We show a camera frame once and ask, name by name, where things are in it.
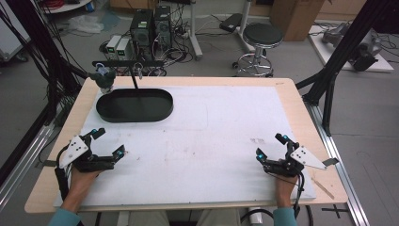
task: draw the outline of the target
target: black pole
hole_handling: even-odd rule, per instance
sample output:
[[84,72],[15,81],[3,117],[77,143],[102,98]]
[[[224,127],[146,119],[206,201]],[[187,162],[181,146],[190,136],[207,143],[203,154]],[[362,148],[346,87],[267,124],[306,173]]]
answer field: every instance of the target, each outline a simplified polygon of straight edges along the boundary
[[370,31],[373,24],[383,16],[386,8],[392,1],[397,0],[368,0],[332,53],[326,66],[319,73],[296,84],[298,89],[302,89],[313,83],[311,90],[303,96],[303,101],[311,105],[318,105],[320,98],[325,92],[327,93],[323,111],[323,127],[329,136],[331,135],[329,125],[334,84],[338,73]]

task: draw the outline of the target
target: computer tower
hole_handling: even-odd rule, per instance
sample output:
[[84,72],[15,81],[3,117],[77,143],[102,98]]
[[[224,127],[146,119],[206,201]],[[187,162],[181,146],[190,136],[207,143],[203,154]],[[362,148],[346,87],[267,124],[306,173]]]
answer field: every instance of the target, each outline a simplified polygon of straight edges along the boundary
[[155,32],[158,37],[158,46],[167,50],[172,47],[170,7],[159,6],[155,8]]
[[138,9],[130,25],[132,40],[137,41],[138,46],[151,46],[155,35],[154,28],[152,10]]
[[140,8],[136,10],[130,25],[130,33],[135,47],[136,58],[153,60],[152,49],[156,49],[156,44],[153,43],[155,39],[155,23],[151,9]]

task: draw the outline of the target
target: metal bracket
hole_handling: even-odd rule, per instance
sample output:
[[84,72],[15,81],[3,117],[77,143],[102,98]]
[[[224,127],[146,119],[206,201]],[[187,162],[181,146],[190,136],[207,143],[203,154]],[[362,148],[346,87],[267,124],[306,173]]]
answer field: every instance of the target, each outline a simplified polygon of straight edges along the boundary
[[83,142],[83,140],[79,136],[73,137],[68,146],[68,149],[65,151],[65,155],[59,163],[59,167],[61,169],[70,165],[73,160],[78,158],[80,155],[85,153],[88,150],[88,146]]

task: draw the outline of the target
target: wrist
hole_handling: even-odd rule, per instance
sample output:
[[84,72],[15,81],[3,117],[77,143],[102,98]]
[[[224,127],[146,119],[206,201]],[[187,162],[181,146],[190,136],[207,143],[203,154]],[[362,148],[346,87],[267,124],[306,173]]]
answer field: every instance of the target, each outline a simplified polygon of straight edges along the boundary
[[69,194],[61,204],[61,208],[76,214],[82,201],[83,198],[81,196],[73,196]]
[[277,207],[278,208],[286,208],[286,207],[291,207],[291,200],[290,198],[282,198],[282,197],[277,197]]

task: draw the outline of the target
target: black stool seat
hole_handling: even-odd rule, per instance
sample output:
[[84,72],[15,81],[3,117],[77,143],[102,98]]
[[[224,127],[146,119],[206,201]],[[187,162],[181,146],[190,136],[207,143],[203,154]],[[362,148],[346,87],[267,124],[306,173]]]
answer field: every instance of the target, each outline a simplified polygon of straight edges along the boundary
[[244,40],[252,46],[274,48],[283,38],[282,33],[269,24],[249,24],[244,29]]

